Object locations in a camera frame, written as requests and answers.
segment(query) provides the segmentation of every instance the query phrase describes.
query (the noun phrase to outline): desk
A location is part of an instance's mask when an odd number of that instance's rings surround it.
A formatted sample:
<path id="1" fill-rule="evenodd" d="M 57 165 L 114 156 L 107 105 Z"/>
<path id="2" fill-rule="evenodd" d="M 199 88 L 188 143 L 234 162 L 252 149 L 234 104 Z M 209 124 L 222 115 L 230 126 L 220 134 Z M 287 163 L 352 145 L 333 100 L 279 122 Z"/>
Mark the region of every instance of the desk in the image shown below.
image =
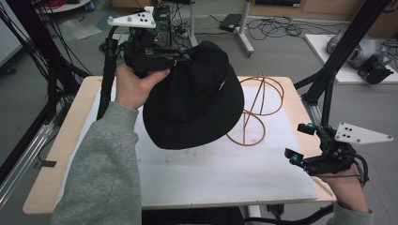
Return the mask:
<path id="1" fill-rule="evenodd" d="M 48 8 L 48 7 L 44 7 L 44 8 L 42 8 L 42 10 L 45 13 L 63 12 L 63 11 L 68 11 L 68 10 L 72 10 L 72 9 L 75 9 L 75 8 L 82 7 L 82 6 L 86 5 L 86 4 L 89 4 L 90 2 L 91 2 L 91 0 L 81 0 L 77 4 L 65 3 L 64 5 L 62 5 L 62 7 L 53 8 L 53 9 Z"/>
<path id="2" fill-rule="evenodd" d="M 288 78 L 274 79 L 283 86 L 285 92 L 283 109 L 287 114 L 289 124 L 292 127 L 298 145 L 300 149 L 302 149 L 301 152 L 306 157 L 319 155 L 319 140 L 315 136 L 309 136 L 296 131 L 297 124 L 309 123 L 310 118 L 292 82 Z M 101 77 L 85 78 L 78 95 L 73 101 L 65 122 L 59 130 L 59 134 L 54 141 L 49 156 L 47 157 L 48 160 L 57 161 L 57 164 L 55 168 L 41 169 L 38 179 L 33 185 L 23 206 L 23 211 L 26 214 L 51 214 L 54 210 L 54 204 L 56 203 L 58 192 L 62 185 L 65 168 L 79 140 L 80 132 L 92 108 L 95 96 L 100 89 L 100 84 Z M 258 85 L 258 82 L 248 83 L 248 85 Z M 329 189 L 323 186 L 318 180 L 314 180 L 314 182 L 318 199 L 305 202 L 330 202 L 335 200 Z M 289 203 L 289 201 L 269 203 Z"/>

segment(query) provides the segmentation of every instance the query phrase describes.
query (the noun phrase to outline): white board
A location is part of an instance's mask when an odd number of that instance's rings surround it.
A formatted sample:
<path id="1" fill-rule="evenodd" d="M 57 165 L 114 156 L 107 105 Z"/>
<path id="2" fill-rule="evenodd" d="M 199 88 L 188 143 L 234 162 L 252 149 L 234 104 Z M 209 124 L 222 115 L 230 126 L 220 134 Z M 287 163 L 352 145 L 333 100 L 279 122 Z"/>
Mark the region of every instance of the white board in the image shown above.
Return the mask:
<path id="1" fill-rule="evenodd" d="M 244 87 L 247 104 L 254 99 L 257 89 Z M 272 105 L 277 107 L 280 104 L 278 93 L 272 88 L 268 88 L 266 93 L 269 109 L 276 109 Z M 96 119 L 99 102 L 100 91 L 76 149 Z M 142 206 L 146 209 L 167 209 L 294 203 L 316 199 L 312 178 L 301 168 L 291 165 L 284 156 L 286 147 L 300 152 L 284 110 L 261 118 L 267 135 L 252 147 L 240 146 L 224 136 L 199 147 L 163 150 L 150 140 L 140 113 L 135 131 L 139 136 L 136 151 Z"/>
<path id="2" fill-rule="evenodd" d="M 328 42 L 334 35 L 305 35 L 307 42 L 310 44 L 311 48 L 314 50 L 318 58 L 323 64 L 329 59 L 329 54 L 326 50 Z M 393 71 L 394 73 L 387 77 L 382 83 L 398 83 L 398 73 L 390 66 L 386 66 L 387 69 Z M 360 75 L 358 75 L 358 70 L 351 67 L 348 63 L 345 63 L 336 75 L 336 80 L 338 84 L 367 84 Z"/>

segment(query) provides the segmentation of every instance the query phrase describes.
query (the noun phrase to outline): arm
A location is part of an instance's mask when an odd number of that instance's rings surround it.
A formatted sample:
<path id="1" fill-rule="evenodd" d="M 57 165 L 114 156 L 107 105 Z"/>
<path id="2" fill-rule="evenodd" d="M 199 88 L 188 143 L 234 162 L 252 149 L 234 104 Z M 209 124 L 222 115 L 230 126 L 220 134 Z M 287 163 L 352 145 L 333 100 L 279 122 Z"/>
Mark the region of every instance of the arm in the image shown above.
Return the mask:
<path id="1" fill-rule="evenodd" d="M 354 164 L 344 172 L 319 175 L 336 196 L 334 218 L 328 224 L 373 224 L 374 214 L 368 208 L 358 169 Z"/>
<path id="2" fill-rule="evenodd" d="M 120 65 L 116 98 L 87 131 L 70 166 L 52 224 L 141 224 L 134 124 L 152 87 L 170 71 L 139 79 Z"/>

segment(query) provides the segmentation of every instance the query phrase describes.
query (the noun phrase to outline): hat brim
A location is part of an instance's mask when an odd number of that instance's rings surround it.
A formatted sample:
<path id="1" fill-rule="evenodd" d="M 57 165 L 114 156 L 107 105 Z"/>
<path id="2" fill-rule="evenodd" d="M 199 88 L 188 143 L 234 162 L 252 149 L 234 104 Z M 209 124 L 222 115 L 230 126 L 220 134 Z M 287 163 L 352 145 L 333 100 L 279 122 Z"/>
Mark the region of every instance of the hat brim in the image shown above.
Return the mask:
<path id="1" fill-rule="evenodd" d="M 169 123 L 160 102 L 164 97 L 159 95 L 155 86 L 144 105 L 143 118 L 149 137 L 163 149 L 185 149 L 218 140 L 235 126 L 244 107 L 243 90 L 230 65 L 217 104 L 195 121 Z"/>

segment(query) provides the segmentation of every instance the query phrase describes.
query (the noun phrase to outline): table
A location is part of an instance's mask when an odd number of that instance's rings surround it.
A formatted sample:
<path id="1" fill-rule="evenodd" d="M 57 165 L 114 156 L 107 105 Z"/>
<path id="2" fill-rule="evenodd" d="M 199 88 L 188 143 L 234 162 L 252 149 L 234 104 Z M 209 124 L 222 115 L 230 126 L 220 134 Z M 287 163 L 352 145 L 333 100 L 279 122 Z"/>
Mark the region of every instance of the table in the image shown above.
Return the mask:
<path id="1" fill-rule="evenodd" d="M 47 160 L 57 161 L 55 168 L 42 168 L 32 190 L 23 206 L 26 214 L 51 214 L 54 204 L 61 188 L 63 175 L 68 164 L 70 154 L 73 152 L 79 135 L 84 125 L 85 119 L 89 114 L 95 96 L 99 91 L 101 77 L 88 77 L 84 80 L 81 89 L 76 96 L 69 110 L 63 126 L 54 141 L 54 145 L 47 157 Z M 289 124 L 297 139 L 300 149 L 305 157 L 317 156 L 319 140 L 315 136 L 309 136 L 296 131 L 297 124 L 309 123 L 310 118 L 299 99 L 299 95 L 292 82 L 288 78 L 273 78 L 278 81 L 284 89 L 283 109 L 287 114 Z M 306 200 L 302 202 L 330 202 L 335 198 L 329 188 L 319 180 L 314 180 L 318 198 L 316 200 Z M 270 203 L 290 203 L 290 201 L 274 201 Z"/>
<path id="2" fill-rule="evenodd" d="M 305 39 L 321 60 L 322 64 L 325 64 L 329 59 L 330 54 L 326 51 L 326 48 L 328 42 L 333 37 L 334 35 L 305 35 Z M 379 84 L 398 83 L 398 72 L 389 65 L 386 65 L 386 69 L 389 69 L 393 73 Z M 338 84 L 368 84 L 358 75 L 358 69 L 351 67 L 348 63 L 345 63 L 342 68 L 340 68 L 336 75 L 335 82 Z"/>

